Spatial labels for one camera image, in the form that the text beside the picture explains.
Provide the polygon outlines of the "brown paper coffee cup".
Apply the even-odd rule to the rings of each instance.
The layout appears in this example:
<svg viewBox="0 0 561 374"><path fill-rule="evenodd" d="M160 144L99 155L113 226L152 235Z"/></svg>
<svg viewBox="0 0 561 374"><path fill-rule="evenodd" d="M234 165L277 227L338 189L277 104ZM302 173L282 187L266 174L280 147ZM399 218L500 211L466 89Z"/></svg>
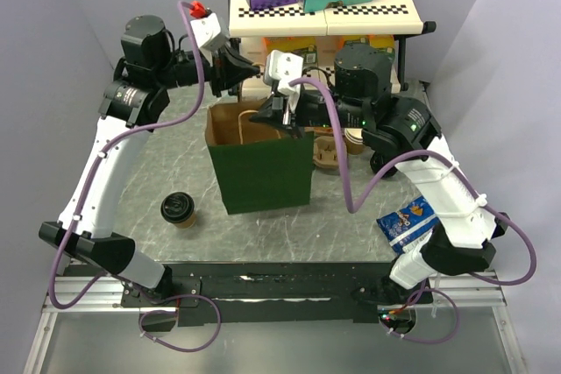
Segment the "brown paper coffee cup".
<svg viewBox="0 0 561 374"><path fill-rule="evenodd" d="M196 212L191 211L181 216L180 221L175 222L174 225L178 229L187 229L195 224Z"/></svg>

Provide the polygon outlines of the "green paper bag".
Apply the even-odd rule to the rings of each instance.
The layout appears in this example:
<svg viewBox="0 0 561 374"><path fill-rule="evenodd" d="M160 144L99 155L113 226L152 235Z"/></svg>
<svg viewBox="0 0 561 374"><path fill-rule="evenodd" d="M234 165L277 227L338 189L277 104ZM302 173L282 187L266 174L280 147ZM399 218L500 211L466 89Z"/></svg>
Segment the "green paper bag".
<svg viewBox="0 0 561 374"><path fill-rule="evenodd" d="M205 142L230 215L310 202L314 135L291 138L251 122L263 103L219 102L207 111Z"/></svg>

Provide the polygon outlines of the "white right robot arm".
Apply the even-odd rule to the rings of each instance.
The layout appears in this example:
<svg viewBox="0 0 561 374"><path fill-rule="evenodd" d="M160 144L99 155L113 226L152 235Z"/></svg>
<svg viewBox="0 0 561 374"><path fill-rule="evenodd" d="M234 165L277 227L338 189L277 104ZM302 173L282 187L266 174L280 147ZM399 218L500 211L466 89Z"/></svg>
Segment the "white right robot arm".
<svg viewBox="0 0 561 374"><path fill-rule="evenodd" d="M326 125L342 151L343 131L358 129L362 142L378 156L377 179L404 174L428 202L437 219L430 234L393 263L378 284L392 302L403 302L426 278L476 274L488 269L504 234L506 216L489 209L484 194L472 187L452 157L429 108L415 98L395 95L392 63L366 44L350 44L335 56L335 82L325 85L304 74L304 60L271 51L264 82L272 91L252 116L254 123L295 134Z"/></svg>

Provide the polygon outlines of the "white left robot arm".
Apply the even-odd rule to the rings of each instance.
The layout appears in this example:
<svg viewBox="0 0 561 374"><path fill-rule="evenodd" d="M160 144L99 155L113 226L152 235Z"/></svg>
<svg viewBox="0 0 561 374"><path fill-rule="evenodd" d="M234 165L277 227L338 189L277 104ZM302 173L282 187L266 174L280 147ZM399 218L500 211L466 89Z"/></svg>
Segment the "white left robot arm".
<svg viewBox="0 0 561 374"><path fill-rule="evenodd" d="M96 137L71 200L54 222L43 222L39 238L68 256L142 286L155 306L174 292L171 269L114 231L117 205L131 167L169 104L172 88L208 83L220 96L259 73L234 50L226 25L214 12L190 21L184 51L163 20L131 19L121 38L123 57L103 92Z"/></svg>

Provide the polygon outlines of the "black plastic cup lid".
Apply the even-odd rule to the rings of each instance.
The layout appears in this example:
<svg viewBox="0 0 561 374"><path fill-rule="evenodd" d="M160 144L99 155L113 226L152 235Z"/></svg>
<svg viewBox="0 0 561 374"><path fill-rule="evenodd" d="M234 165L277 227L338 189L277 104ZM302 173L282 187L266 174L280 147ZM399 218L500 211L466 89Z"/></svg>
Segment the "black plastic cup lid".
<svg viewBox="0 0 561 374"><path fill-rule="evenodd" d="M170 223L180 221L182 215L191 211L195 211L195 202L184 192L171 193L160 204L162 217Z"/></svg>

